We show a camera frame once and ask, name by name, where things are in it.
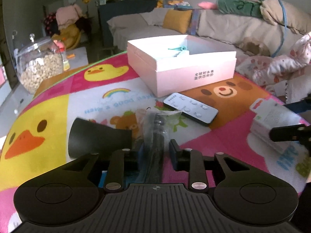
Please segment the white product box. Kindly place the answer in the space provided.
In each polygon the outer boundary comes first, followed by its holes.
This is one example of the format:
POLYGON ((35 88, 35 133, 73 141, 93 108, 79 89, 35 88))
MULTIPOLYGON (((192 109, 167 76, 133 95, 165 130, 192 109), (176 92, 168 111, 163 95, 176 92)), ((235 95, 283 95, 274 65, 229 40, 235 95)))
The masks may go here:
POLYGON ((294 150, 294 154, 306 153, 307 149, 298 142, 273 142, 269 138, 272 128, 305 124, 298 114, 274 101, 273 99, 257 99, 250 110, 255 113, 250 133, 247 136, 249 147, 263 157, 278 156, 286 149, 294 150))

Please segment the black item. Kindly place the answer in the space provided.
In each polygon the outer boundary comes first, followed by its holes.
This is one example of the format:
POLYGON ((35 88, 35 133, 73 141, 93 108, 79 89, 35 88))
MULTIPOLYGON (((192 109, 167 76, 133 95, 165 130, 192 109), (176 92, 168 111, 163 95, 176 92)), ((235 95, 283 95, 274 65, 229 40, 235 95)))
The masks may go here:
POLYGON ((181 112, 148 108, 137 110, 135 115, 143 139, 142 162, 136 181, 147 184, 161 183, 170 135, 179 121, 181 112))

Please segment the teal handheld massager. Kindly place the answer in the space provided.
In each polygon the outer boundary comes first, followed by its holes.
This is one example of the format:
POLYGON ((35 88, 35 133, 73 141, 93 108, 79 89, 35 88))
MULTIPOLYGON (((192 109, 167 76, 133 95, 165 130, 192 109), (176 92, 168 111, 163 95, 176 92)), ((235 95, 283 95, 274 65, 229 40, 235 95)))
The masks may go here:
POLYGON ((188 48, 186 46, 180 46, 176 48, 169 48, 168 51, 171 53, 173 57, 178 56, 188 56, 190 54, 188 48))

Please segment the black cone nozzle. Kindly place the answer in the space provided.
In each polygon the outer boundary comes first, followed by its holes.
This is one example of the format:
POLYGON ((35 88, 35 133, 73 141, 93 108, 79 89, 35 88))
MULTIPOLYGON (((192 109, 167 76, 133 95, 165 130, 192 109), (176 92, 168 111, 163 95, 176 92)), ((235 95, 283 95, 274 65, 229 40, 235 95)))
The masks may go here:
POLYGON ((71 158, 87 154, 111 154, 119 149, 132 148, 132 131, 115 129, 106 125, 76 118, 68 139, 71 158))

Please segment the pink floral blanket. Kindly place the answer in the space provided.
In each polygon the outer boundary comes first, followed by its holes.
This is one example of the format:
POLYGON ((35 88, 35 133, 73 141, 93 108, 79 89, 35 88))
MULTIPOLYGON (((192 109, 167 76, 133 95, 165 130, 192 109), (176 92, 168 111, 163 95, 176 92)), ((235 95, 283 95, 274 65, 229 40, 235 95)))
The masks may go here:
POLYGON ((285 55, 245 57, 235 71, 258 86, 264 87, 287 80, 290 75, 310 64, 310 33, 301 37, 285 55))

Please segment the black remote control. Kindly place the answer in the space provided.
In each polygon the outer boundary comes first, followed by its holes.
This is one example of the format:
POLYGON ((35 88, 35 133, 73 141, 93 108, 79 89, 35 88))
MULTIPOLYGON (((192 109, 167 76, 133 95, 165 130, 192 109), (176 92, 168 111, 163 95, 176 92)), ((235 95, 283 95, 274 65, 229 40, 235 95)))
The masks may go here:
POLYGON ((219 113, 216 108, 180 93, 169 95, 163 100, 163 104, 181 111, 182 115, 204 126, 209 126, 219 113))

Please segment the colourful cartoon play mat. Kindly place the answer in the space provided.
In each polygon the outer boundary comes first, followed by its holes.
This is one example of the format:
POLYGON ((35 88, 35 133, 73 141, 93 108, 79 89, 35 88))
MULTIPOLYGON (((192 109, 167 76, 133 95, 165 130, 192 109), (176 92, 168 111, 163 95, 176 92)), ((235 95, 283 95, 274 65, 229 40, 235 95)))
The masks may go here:
POLYGON ((298 168, 251 132, 303 120, 241 75, 156 97, 126 53, 36 97, 1 151, 1 232, 302 232, 298 168))

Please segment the brown plush on sofa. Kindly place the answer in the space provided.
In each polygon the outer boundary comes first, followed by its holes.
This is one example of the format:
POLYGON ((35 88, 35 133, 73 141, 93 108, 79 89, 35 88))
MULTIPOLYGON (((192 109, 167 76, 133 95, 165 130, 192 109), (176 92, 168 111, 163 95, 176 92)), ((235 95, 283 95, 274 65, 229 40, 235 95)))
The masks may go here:
POLYGON ((238 48, 249 56, 270 56, 269 48, 264 43, 252 37, 245 37, 238 45, 238 48))

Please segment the beige covered sofa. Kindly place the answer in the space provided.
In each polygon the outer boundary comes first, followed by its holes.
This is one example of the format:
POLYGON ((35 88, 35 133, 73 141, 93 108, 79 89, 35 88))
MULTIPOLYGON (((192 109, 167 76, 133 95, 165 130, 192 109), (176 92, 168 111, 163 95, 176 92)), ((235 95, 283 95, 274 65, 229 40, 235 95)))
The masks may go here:
MULTIPOLYGON (((127 49, 127 42, 133 39, 178 35, 179 32, 163 28, 163 21, 169 9, 155 8, 148 13, 141 13, 146 25, 118 28, 114 31, 115 47, 127 49)), ((238 46, 245 37, 252 37, 264 43, 274 53, 279 50, 283 55, 302 37, 282 25, 271 25, 255 17, 222 14, 217 10, 193 10, 187 34, 205 40, 219 41, 238 46)))

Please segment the beige bundled blanket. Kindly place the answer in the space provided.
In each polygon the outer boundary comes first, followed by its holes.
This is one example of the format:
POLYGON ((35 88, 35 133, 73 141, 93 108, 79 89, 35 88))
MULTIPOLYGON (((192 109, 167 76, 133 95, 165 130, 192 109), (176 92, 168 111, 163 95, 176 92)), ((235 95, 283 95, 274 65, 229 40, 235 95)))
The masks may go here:
POLYGON ((271 25, 287 26, 295 34, 310 32, 310 14, 281 0, 264 0, 260 6, 263 19, 271 25))

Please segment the pink toy on table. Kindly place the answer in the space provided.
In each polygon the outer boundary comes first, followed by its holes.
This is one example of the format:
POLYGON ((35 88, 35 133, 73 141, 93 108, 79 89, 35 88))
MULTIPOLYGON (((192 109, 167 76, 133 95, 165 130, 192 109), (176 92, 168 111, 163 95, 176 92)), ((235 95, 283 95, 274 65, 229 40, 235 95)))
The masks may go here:
POLYGON ((54 44, 58 47, 60 52, 64 52, 66 50, 65 44, 62 41, 54 40, 54 44))

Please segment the glass jar of nuts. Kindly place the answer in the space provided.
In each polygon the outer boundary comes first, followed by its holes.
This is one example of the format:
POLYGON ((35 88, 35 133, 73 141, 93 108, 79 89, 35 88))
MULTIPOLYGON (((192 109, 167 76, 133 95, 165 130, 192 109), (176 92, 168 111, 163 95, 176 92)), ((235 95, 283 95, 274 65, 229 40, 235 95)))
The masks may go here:
POLYGON ((59 47, 50 37, 35 38, 15 55, 16 73, 21 85, 35 94, 40 84, 53 76, 63 73, 63 57, 59 47))

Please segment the yellow bean bag chair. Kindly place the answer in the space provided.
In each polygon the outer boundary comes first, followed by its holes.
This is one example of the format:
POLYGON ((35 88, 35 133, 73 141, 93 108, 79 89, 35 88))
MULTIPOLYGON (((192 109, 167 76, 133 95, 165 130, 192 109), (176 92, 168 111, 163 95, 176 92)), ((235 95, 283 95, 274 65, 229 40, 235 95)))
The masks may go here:
POLYGON ((62 41, 65 45, 66 50, 72 50, 76 48, 81 40, 81 31, 75 24, 68 26, 60 30, 60 34, 54 34, 53 40, 62 41))

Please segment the dark blue cabinet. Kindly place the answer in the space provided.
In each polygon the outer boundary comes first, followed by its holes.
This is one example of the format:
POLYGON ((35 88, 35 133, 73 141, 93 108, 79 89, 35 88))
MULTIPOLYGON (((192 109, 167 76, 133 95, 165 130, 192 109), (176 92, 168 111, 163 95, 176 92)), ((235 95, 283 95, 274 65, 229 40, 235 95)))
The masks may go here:
POLYGON ((100 5, 98 16, 103 47, 115 46, 116 29, 146 25, 141 13, 151 12, 155 7, 156 0, 123 0, 100 5))

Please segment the pink clothes pile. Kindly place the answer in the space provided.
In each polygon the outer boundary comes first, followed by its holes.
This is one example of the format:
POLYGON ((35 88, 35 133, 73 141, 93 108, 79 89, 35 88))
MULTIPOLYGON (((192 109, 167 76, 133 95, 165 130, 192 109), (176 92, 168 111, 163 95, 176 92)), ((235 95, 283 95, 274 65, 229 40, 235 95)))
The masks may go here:
POLYGON ((83 16, 82 10, 77 4, 60 7, 56 11, 56 21, 58 23, 59 30, 75 24, 75 22, 83 16))

